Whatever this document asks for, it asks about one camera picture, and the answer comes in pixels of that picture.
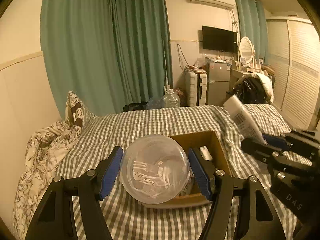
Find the white suitcase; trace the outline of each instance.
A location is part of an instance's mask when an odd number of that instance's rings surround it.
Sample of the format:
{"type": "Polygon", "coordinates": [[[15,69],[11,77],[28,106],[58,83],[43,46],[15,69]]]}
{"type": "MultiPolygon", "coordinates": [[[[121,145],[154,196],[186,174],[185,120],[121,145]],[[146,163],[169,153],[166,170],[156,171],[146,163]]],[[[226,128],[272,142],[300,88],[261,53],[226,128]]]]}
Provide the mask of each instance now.
{"type": "Polygon", "coordinates": [[[207,95],[207,74],[186,73],[186,90],[188,94],[188,106],[205,105],[207,95]]]}

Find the white tube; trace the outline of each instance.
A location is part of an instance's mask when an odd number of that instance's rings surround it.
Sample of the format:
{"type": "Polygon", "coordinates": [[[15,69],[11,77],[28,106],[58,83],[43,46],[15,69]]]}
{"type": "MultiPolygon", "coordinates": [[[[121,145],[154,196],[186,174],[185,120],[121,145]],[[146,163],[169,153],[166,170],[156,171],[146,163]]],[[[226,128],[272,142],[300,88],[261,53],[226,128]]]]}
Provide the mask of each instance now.
{"type": "Polygon", "coordinates": [[[223,106],[229,112],[231,119],[236,123],[240,133],[244,137],[249,137],[267,144],[262,137],[258,125],[236,95],[229,98],[223,106]]]}

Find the oval mirror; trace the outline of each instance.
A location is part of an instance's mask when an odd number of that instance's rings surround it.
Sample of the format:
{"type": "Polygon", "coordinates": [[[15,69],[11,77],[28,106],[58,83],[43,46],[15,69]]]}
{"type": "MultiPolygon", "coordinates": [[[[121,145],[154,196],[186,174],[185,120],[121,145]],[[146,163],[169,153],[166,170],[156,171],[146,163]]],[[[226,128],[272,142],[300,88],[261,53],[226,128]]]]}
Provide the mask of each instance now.
{"type": "Polygon", "coordinates": [[[253,46],[248,37],[243,37],[240,41],[239,52],[241,57],[245,57],[246,63],[251,62],[253,57],[253,46]]]}

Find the mini fridge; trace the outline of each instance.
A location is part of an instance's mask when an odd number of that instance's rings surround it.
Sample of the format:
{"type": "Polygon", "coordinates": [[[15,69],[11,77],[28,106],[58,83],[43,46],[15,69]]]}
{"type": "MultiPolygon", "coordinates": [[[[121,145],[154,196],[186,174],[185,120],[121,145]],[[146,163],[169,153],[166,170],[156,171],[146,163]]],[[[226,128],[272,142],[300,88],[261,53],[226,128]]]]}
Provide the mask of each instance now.
{"type": "Polygon", "coordinates": [[[207,63],[207,105],[223,106],[229,90],[231,63],[207,63]]]}

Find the plastic lid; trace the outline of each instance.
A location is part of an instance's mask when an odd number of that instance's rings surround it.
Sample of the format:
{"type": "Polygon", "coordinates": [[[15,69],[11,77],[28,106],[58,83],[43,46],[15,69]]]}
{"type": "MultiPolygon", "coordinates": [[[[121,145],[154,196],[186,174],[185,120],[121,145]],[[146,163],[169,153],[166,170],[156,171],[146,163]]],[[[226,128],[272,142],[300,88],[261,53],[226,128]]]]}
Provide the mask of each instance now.
{"type": "Polygon", "coordinates": [[[189,160],[175,140],[164,135],[147,135],[125,151],[120,180],[136,200],[159,204],[185,188],[190,171],[189,160]]]}
{"type": "Polygon", "coordinates": [[[227,101],[225,101],[225,103],[223,104],[223,106],[225,107],[225,109],[229,112],[229,114],[231,116],[236,115],[239,110],[242,109],[243,104],[241,103],[241,101],[237,98],[236,95],[233,95],[232,97],[230,97],[227,101]]]}

